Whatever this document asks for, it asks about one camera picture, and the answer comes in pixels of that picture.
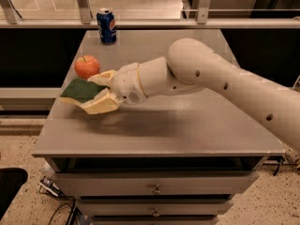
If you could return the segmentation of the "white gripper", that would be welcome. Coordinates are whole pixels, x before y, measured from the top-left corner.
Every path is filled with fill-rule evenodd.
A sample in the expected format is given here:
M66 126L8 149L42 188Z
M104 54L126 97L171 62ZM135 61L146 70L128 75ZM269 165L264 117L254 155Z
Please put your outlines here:
M88 114L109 113L119 108L120 99L127 105L135 105L147 100L140 85L139 64L132 63L91 76L87 81L110 86L93 99L83 103L81 108Z

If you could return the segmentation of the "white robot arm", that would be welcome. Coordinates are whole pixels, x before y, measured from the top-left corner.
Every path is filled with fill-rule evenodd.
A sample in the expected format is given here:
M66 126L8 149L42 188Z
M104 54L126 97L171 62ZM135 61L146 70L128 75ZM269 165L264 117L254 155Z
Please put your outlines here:
M164 57L108 70L88 80L108 86L116 102L127 105L208 88L300 150L299 93L231 64L193 38L176 40Z

